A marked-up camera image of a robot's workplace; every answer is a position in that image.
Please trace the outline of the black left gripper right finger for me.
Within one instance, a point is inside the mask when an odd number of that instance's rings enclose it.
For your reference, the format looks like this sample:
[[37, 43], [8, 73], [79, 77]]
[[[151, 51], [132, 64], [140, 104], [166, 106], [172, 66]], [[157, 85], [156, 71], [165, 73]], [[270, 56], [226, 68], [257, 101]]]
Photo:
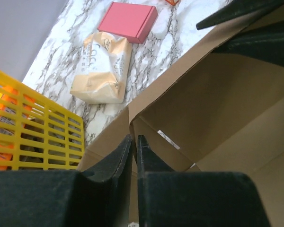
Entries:
[[268, 227], [254, 182], [240, 172], [177, 172], [138, 136], [142, 227]]

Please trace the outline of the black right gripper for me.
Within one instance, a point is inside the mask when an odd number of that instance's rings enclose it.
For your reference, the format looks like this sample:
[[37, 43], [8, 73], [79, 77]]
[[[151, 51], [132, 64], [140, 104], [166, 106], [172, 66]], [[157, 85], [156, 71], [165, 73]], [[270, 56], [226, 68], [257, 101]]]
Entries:
[[[196, 28], [209, 28], [252, 13], [263, 16], [282, 5], [284, 0], [232, 0], [198, 22]], [[240, 33], [213, 52], [239, 54], [284, 67], [284, 20]]]

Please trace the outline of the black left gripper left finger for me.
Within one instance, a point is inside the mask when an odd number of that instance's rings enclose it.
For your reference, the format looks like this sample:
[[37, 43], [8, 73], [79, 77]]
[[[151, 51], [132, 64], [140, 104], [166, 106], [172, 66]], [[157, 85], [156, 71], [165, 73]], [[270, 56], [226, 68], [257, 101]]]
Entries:
[[0, 227], [125, 227], [132, 138], [87, 170], [0, 171]]

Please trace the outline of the brown cardboard box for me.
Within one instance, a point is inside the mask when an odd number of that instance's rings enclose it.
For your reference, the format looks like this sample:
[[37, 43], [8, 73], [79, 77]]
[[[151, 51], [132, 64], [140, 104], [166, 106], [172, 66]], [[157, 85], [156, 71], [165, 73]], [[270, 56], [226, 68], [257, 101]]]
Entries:
[[269, 221], [284, 227], [284, 67], [214, 53], [234, 36], [284, 20], [284, 5], [212, 26], [86, 148], [91, 167], [130, 134], [176, 171], [235, 171], [256, 184]]

